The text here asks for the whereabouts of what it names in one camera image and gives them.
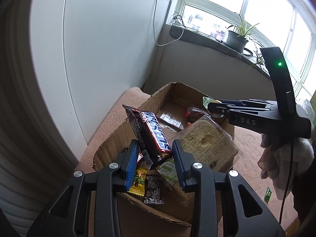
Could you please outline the potted spider plant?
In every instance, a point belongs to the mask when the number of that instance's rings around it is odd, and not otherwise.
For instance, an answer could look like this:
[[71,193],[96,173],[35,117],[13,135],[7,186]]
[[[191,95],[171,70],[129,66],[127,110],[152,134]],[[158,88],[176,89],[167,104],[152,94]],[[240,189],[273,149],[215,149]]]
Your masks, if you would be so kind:
[[239,17],[239,24],[232,24],[227,27],[228,34],[224,44],[241,54],[248,43],[247,38],[252,34],[252,31],[256,29],[259,23],[249,26],[243,16],[237,12],[235,12],[235,14]]

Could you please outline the white cabinet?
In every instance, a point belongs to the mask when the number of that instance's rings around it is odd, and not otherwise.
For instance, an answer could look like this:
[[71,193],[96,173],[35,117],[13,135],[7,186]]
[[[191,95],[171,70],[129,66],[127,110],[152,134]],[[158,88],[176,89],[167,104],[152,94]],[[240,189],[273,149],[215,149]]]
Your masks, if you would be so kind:
[[146,81],[169,1],[31,0],[36,80],[75,157],[121,95]]

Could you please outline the dark green candy packet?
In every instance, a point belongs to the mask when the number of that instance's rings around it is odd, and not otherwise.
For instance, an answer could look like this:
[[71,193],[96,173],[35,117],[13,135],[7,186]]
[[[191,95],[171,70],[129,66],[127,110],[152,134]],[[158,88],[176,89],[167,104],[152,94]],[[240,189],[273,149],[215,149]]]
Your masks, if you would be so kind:
[[271,195],[272,195],[272,191],[271,191],[271,189],[269,187],[267,187],[265,195],[264,195],[264,201],[265,201],[266,204],[268,204],[270,202]]

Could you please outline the yellow ball candy green wrapper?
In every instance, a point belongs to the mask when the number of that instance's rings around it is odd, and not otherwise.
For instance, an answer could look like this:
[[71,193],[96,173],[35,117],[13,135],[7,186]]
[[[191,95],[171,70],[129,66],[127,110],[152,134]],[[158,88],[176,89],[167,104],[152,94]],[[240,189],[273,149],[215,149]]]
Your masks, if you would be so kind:
[[207,110],[207,109],[208,109],[208,105],[209,105],[210,103],[222,103],[222,102],[219,101],[219,100],[215,100],[215,99],[213,99],[213,98],[211,98],[211,97],[206,97],[206,96],[204,96],[204,97],[202,98],[202,103],[203,103],[204,108]]

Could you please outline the brown cardboard box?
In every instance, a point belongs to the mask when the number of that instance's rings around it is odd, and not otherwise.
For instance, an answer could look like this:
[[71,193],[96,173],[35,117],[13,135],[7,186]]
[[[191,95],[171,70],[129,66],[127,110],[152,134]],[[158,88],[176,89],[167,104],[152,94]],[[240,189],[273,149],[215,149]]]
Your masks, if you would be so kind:
[[[153,112],[156,115],[160,111],[168,111],[185,116],[185,111],[189,106],[202,108],[202,98],[204,96],[202,92],[180,82],[171,82],[160,88],[153,95],[143,93],[138,87],[130,88],[113,106],[93,136],[93,140],[99,142],[95,146],[93,169],[99,171],[104,166],[114,162],[117,159],[117,155],[123,152],[131,140],[135,138],[123,108],[124,104],[143,111]],[[161,124],[169,142],[181,131],[163,121]],[[161,219],[190,226],[193,214],[193,200],[190,199],[189,204],[185,206],[175,199],[167,188],[164,188],[163,191],[165,204],[151,207],[145,205],[140,198],[133,197],[130,194],[124,193],[122,196],[132,204]]]

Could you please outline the cracker pack clear wrapper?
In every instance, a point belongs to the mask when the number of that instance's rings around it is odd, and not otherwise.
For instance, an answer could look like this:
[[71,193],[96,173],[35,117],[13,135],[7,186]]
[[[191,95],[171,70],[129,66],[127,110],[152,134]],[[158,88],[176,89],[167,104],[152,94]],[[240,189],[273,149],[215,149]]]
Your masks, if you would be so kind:
[[[235,127],[228,123],[228,119],[213,120],[204,115],[170,141],[179,139],[183,150],[191,153],[195,161],[209,166],[213,171],[227,172],[243,154],[234,136]],[[174,198],[187,206],[193,194],[183,192],[179,186],[174,160],[167,160],[157,171],[165,179],[165,185]]]

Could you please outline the dried fruit red clear packet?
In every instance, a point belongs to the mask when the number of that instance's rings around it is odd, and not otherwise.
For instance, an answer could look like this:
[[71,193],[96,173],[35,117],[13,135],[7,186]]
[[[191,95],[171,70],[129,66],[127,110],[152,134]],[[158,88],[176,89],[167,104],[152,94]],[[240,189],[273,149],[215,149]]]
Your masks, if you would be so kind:
[[186,110],[186,118],[187,118],[187,124],[186,126],[189,127],[192,123],[203,117],[204,115],[207,115],[208,112],[205,110],[202,110],[200,108],[197,108],[195,106],[190,106]]

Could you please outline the yellow candy packet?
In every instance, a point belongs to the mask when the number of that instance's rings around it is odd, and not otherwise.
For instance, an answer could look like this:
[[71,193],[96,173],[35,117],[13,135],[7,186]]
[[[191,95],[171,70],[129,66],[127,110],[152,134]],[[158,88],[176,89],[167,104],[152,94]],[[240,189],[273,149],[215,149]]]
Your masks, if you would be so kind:
[[129,188],[129,193],[144,197],[145,194],[145,180],[147,169],[139,167],[136,169],[132,186]]

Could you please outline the brown Snickers bar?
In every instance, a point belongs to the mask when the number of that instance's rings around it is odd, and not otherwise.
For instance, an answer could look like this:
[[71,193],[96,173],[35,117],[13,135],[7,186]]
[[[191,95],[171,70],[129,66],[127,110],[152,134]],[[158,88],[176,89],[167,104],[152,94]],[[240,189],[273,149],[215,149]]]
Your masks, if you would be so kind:
[[147,167],[155,170],[172,157],[172,149],[154,113],[123,105]]

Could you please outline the white cloth glove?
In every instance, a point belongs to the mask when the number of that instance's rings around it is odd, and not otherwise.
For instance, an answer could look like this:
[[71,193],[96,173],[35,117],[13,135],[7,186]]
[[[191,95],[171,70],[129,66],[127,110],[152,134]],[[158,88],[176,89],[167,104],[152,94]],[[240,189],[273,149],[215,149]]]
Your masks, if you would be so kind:
[[294,177],[305,173],[314,160],[314,148],[311,139],[295,138],[293,141],[293,164],[290,166],[291,143],[278,145],[278,138],[267,134],[261,135],[260,146],[264,148],[258,160],[261,179],[270,178],[277,199],[289,195]]

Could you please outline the white window frame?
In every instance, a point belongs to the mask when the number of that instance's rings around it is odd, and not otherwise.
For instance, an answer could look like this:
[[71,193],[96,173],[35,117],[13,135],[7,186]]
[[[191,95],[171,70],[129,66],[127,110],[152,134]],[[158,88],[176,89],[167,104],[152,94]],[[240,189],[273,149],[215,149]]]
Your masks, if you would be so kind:
[[248,49],[277,46],[298,99],[315,93],[315,9],[309,0],[173,0],[181,24],[224,41],[241,19],[251,28]]

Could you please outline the black candy packet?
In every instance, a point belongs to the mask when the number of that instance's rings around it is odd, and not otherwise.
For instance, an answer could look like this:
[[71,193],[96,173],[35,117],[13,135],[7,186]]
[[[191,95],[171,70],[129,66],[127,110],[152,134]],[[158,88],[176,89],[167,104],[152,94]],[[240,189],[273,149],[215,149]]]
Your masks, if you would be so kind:
[[143,203],[146,205],[164,205],[163,180],[157,175],[146,175]]

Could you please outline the small spider plant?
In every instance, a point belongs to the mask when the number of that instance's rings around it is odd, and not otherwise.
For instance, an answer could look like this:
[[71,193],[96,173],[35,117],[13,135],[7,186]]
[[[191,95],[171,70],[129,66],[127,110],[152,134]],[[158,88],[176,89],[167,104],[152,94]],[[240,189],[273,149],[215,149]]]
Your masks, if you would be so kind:
[[264,72],[265,61],[264,61],[263,55],[258,49],[256,49],[254,51],[254,54],[249,57],[249,60],[252,62],[249,68],[257,68],[261,71],[261,73]]

